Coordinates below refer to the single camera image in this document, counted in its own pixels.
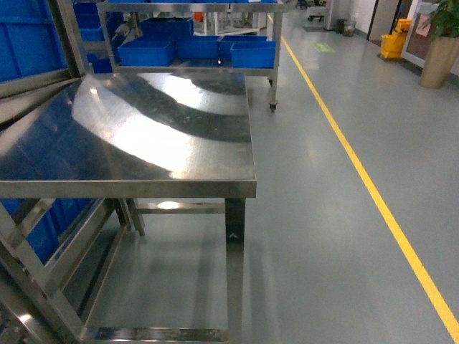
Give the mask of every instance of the white wall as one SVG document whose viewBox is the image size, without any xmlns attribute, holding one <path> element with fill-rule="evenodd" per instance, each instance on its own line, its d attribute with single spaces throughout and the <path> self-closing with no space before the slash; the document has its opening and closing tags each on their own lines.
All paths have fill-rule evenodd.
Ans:
<svg viewBox="0 0 459 344">
<path fill-rule="evenodd" d="M 366 34 L 369 31 L 372 22 L 374 5 L 376 0 L 354 0 L 351 10 L 351 17 L 357 22 L 356 28 Z"/>
</svg>

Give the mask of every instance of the stainless steel shelf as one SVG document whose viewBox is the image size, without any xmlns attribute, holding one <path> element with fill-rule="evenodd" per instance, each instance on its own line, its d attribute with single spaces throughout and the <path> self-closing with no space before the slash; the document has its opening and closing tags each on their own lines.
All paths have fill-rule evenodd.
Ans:
<svg viewBox="0 0 459 344">
<path fill-rule="evenodd" d="M 124 67 L 115 68 L 116 73 L 170 73 L 181 71 L 184 73 L 209 72 L 209 73 L 242 73 L 253 77 L 272 77 L 274 69 L 272 68 L 232 68 L 232 67 Z"/>
<path fill-rule="evenodd" d="M 276 4 L 111 4 L 102 2 L 98 4 L 100 11 L 105 12 L 226 12 L 230 8 L 233 12 L 269 12 L 283 13 L 295 8 L 296 1 Z"/>
</svg>

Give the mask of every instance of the metal rack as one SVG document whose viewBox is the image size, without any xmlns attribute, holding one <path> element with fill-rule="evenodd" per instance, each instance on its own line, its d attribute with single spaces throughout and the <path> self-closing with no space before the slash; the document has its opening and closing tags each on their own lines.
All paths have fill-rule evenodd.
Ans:
<svg viewBox="0 0 459 344">
<path fill-rule="evenodd" d="M 105 38 L 105 46 L 108 51 L 110 63 L 114 73 L 142 73 L 142 72 L 227 72 L 227 73 L 244 73 L 252 76 L 265 76 L 271 84 L 270 109 L 275 111 L 278 101 L 276 92 L 278 87 L 278 72 L 279 72 L 279 52 L 282 32 L 283 13 L 295 8 L 296 1 L 282 2 L 278 0 L 276 4 L 113 4 L 109 2 L 98 3 L 98 13 L 102 23 L 103 35 Z M 175 61 L 170 67 L 124 67 L 119 65 L 115 60 L 111 39 L 107 30 L 107 13 L 108 12 L 123 12 L 134 14 L 148 14 L 152 12 L 265 12 L 273 13 L 273 35 L 272 40 L 275 45 L 274 68 L 272 69 L 245 69 L 232 68 L 225 64 L 209 63 L 199 66 L 193 65 L 192 61 L 183 62 Z"/>
</svg>

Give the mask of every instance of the metal frame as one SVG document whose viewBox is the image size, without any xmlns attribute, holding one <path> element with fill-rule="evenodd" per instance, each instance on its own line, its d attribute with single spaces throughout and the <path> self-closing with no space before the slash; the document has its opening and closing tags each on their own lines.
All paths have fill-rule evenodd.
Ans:
<svg viewBox="0 0 459 344">
<path fill-rule="evenodd" d="M 279 55 L 282 31 L 283 12 L 295 8 L 296 1 L 282 2 L 277 0 L 276 4 L 114 4 L 107 1 L 98 3 L 98 13 L 102 23 L 105 46 L 113 72 L 175 72 L 183 70 L 185 72 L 228 72 L 244 73 L 251 76 L 266 76 L 271 84 L 270 109 L 274 112 L 278 101 L 276 93 L 278 88 Z M 115 60 L 111 39 L 107 30 L 108 12 L 125 13 L 152 13 L 152 12 L 267 12 L 274 13 L 272 40 L 276 41 L 275 61 L 272 69 L 251 69 L 251 68 L 232 68 L 232 67 L 185 67 L 175 63 L 170 67 L 123 67 L 118 65 Z"/>
<path fill-rule="evenodd" d="M 87 343 L 108 344 L 120 340 L 126 343 L 171 343 L 187 342 L 205 343 L 240 343 L 242 322 L 242 283 L 235 284 L 234 280 L 242 281 L 245 199 L 225 199 L 222 204 L 183 204 L 178 203 L 177 214 L 216 214 L 225 213 L 227 237 L 227 295 L 229 330 L 220 329 L 183 329 L 183 328 L 88 328 L 86 323 L 100 290 L 106 280 L 113 263 L 118 246 L 124 234 L 132 227 L 144 235 L 141 214 L 172 214 L 161 211 L 161 204 L 137 205 L 133 199 L 99 199 L 87 208 L 75 226 L 75 233 L 64 241 L 53 257 L 43 265 L 26 241 L 28 230 L 22 230 L 22 224 L 27 222 L 27 228 L 44 215 L 52 205 L 52 199 L 35 199 L 27 202 L 25 208 L 31 211 L 11 217 L 0 205 L 0 266 L 8 272 L 9 277 L 0 280 L 0 290 L 9 288 L 9 295 L 23 292 L 27 298 L 18 303 L 15 297 L 0 302 L 9 310 L 13 310 L 16 318 L 24 323 L 24 310 L 27 310 L 25 328 L 43 343 L 65 344 Z M 99 235 L 102 225 L 116 210 L 120 219 L 120 229 L 113 240 L 110 250 L 104 259 L 98 278 L 90 291 L 85 307 L 78 316 L 62 293 L 64 286 L 77 269 L 79 263 L 87 254 L 95 238 Z M 9 278 L 14 280 L 21 290 L 12 290 L 5 285 Z"/>
</svg>

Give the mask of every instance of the blue plastic bin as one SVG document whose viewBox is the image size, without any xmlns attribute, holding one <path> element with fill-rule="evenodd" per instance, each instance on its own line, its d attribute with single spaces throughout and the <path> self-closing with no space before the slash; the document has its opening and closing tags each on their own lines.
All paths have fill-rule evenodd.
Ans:
<svg viewBox="0 0 459 344">
<path fill-rule="evenodd" d="M 150 18 L 141 28 L 145 38 L 169 41 L 190 38 L 194 32 L 192 18 Z"/>
<path fill-rule="evenodd" d="M 13 61 L 17 66 L 19 76 L 27 77 L 61 69 L 62 65 L 57 49 L 59 42 L 55 41 L 54 27 L 51 21 L 44 19 L 35 21 L 25 19 L 24 21 L 24 23 L 19 23 L 15 22 L 15 19 L 11 19 L 11 22 L 2 24 L 11 47 L 9 51 L 6 51 L 6 54 L 12 51 Z"/>
<path fill-rule="evenodd" d="M 174 43 L 135 39 L 118 48 L 123 66 L 165 67 L 174 61 Z"/>
<path fill-rule="evenodd" d="M 177 41 L 177 56 L 180 59 L 218 58 L 218 36 L 193 36 Z"/>
<path fill-rule="evenodd" d="M 150 0 L 152 4 L 192 4 L 193 0 Z"/>
<path fill-rule="evenodd" d="M 0 1 L 0 16 L 20 16 L 23 18 L 46 18 L 46 0 Z"/>
<path fill-rule="evenodd" d="M 108 0 L 108 2 L 115 2 L 117 4 L 138 4 L 145 3 L 147 0 Z"/>
<path fill-rule="evenodd" d="M 103 41 L 102 25 L 98 16 L 77 16 L 83 41 Z"/>
<path fill-rule="evenodd" d="M 236 42 L 265 42 L 266 36 L 234 35 L 224 36 L 219 42 L 219 52 L 222 59 L 231 59 L 231 47 Z"/>
<path fill-rule="evenodd" d="M 0 60 L 0 82 L 21 76 L 4 24 L 0 24 Z"/>
<path fill-rule="evenodd" d="M 194 0 L 196 3 L 200 4 L 233 4 L 235 0 Z"/>
<path fill-rule="evenodd" d="M 93 65 L 94 73 L 111 73 L 112 66 L 110 59 L 107 57 L 99 57 L 96 54 L 89 54 L 87 60 Z"/>
<path fill-rule="evenodd" d="M 14 215 L 19 206 L 21 206 L 22 201 L 22 199 L 0 199 L 1 204 L 3 204 L 10 216 Z"/>
<path fill-rule="evenodd" d="M 231 48 L 235 68 L 274 68 L 275 42 L 238 42 Z"/>
<path fill-rule="evenodd" d="M 73 11 L 75 16 L 86 15 L 86 14 L 98 14 L 98 7 L 95 2 L 78 2 L 73 4 Z"/>
<path fill-rule="evenodd" d="M 276 4 L 276 0 L 236 0 L 238 4 Z"/>
<path fill-rule="evenodd" d="M 32 232 L 27 236 L 27 242 L 33 248 L 39 259 L 45 263 L 59 246 L 52 218 L 46 213 Z"/>
</svg>

